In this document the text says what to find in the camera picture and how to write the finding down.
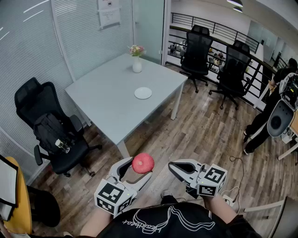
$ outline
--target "red apple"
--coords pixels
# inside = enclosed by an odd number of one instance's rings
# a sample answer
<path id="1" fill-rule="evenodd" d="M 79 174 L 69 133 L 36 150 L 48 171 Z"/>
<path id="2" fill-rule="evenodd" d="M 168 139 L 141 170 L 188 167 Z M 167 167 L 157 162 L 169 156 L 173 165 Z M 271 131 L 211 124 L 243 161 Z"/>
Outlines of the red apple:
<path id="1" fill-rule="evenodd" d="M 140 153 L 134 157 L 132 161 L 132 168 L 136 173 L 147 173 L 154 167 L 154 160 L 152 156 L 147 153 Z"/>

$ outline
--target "white plate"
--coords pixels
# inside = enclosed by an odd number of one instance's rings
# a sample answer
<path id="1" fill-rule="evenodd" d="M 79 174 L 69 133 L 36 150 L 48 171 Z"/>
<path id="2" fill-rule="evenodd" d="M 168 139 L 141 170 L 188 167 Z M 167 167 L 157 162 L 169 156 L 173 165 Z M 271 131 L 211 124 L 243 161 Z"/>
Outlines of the white plate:
<path id="1" fill-rule="evenodd" d="M 150 88 L 147 87 L 139 87 L 135 90 L 135 96 L 139 99 L 147 99 L 150 98 L 152 95 L 152 91 Z"/>

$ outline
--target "black pants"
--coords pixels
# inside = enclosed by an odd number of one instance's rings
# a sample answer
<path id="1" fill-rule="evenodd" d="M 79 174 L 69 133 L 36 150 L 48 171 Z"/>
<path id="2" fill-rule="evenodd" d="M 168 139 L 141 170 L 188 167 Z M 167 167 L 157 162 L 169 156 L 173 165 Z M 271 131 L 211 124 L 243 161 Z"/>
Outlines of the black pants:
<path id="1" fill-rule="evenodd" d="M 177 200 L 172 196 L 164 196 L 162 202 L 160 204 L 171 204 L 171 203 L 178 203 Z"/>
<path id="2" fill-rule="evenodd" d="M 257 130 L 268 121 L 274 107 L 281 99 L 279 95 L 279 87 L 277 87 L 271 96 L 268 98 L 268 102 L 262 113 L 257 115 L 253 120 L 251 125 L 248 125 L 245 129 L 247 135 L 253 135 L 257 132 Z M 269 137 L 269 133 L 267 131 L 267 124 L 263 128 L 263 130 L 252 139 L 245 147 L 246 152 L 253 152 L 256 148 L 258 148 L 267 138 Z"/>

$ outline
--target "white sneaker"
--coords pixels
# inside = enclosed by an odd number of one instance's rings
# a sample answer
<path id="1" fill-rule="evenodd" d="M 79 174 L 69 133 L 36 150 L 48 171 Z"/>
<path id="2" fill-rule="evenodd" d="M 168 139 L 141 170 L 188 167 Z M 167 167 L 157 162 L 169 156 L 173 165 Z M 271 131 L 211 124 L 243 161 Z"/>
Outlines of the white sneaker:
<path id="1" fill-rule="evenodd" d="M 72 234 L 70 234 L 70 233 L 67 232 L 67 231 L 64 231 L 64 232 L 63 232 L 63 236 L 71 236 L 71 237 L 74 237 Z"/>
<path id="2" fill-rule="evenodd" d="M 163 198 L 165 196 L 173 196 L 172 192 L 169 189 L 163 190 L 160 196 Z"/>

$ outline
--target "black office chair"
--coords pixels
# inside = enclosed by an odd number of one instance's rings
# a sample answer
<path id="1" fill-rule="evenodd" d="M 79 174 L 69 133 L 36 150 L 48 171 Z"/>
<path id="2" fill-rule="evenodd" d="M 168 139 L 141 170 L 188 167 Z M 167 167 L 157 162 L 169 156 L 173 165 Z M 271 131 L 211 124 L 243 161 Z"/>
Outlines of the black office chair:
<path id="1" fill-rule="evenodd" d="M 17 90 L 14 95 L 14 103 L 18 116 L 32 129 L 36 119 L 43 114 L 52 113 L 78 138 L 69 153 L 61 153 L 59 155 L 49 153 L 47 156 L 41 153 L 39 146 L 36 145 L 34 148 L 34 156 L 38 165 L 42 164 L 41 158 L 49 159 L 55 173 L 63 173 L 65 176 L 70 177 L 68 171 L 77 164 L 81 164 L 91 177 L 95 175 L 94 172 L 88 171 L 83 164 L 83 160 L 89 151 L 101 149 L 102 146 L 96 145 L 89 147 L 83 137 L 84 130 L 82 123 L 77 116 L 72 115 L 68 117 L 64 114 L 57 98 L 55 86 L 52 82 L 46 82 L 41 85 L 36 78 L 31 78 Z"/>
<path id="2" fill-rule="evenodd" d="M 227 46 L 226 61 L 224 66 L 219 67 L 219 73 L 217 78 L 219 79 L 219 90 L 210 90 L 209 95 L 212 92 L 221 93 L 224 95 L 220 109 L 223 109 L 224 100 L 226 97 L 230 98 L 231 101 L 236 105 L 235 109 L 238 110 L 238 103 L 234 100 L 234 97 L 244 96 L 252 82 L 249 78 L 245 85 L 244 73 L 251 61 L 250 49 L 247 44 L 229 45 Z"/>
<path id="3" fill-rule="evenodd" d="M 181 54 L 181 68 L 190 73 L 189 79 L 194 82 L 196 93 L 199 92 L 196 79 L 203 81 L 208 86 L 207 81 L 202 76 L 207 75 L 212 66 L 213 59 L 207 65 L 207 56 L 213 38 L 209 36 L 209 29 L 194 25 L 190 32 L 187 32 L 187 49 L 185 54 Z"/>

